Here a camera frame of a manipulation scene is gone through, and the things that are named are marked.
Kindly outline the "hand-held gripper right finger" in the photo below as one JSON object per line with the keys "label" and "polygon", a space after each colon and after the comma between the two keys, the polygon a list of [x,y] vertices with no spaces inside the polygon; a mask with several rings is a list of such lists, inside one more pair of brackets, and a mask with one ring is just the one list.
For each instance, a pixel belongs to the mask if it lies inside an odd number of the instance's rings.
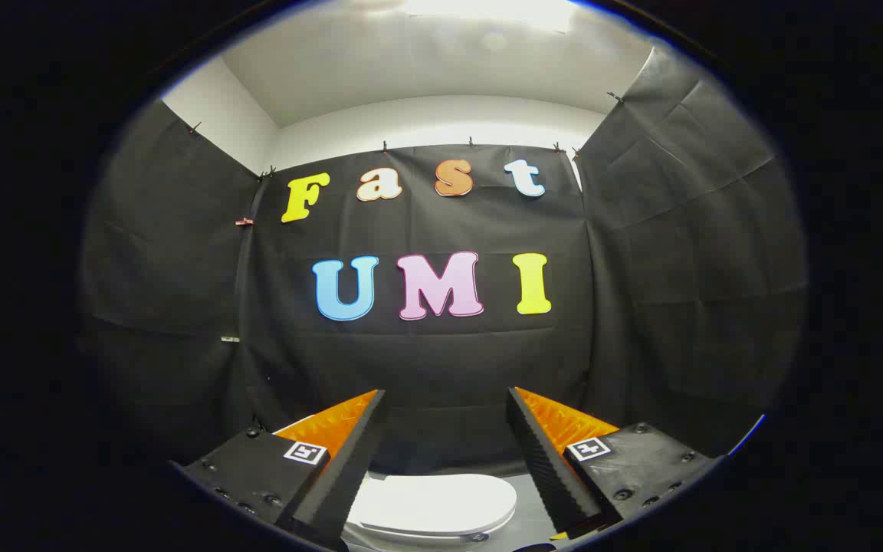
{"label": "hand-held gripper right finger", "polygon": [[518,386],[506,422],[561,541],[637,521],[723,461],[652,424],[620,429]]}

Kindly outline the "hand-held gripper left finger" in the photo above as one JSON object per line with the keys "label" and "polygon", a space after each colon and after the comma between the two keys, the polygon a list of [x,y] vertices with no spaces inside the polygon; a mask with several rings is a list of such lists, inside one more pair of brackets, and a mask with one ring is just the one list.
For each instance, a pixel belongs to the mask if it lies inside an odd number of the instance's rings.
{"label": "hand-held gripper left finger", "polygon": [[171,462],[172,469],[202,495],[296,545],[346,550],[341,534],[386,428],[386,391],[298,420],[260,391],[250,397],[250,426],[189,462]]}

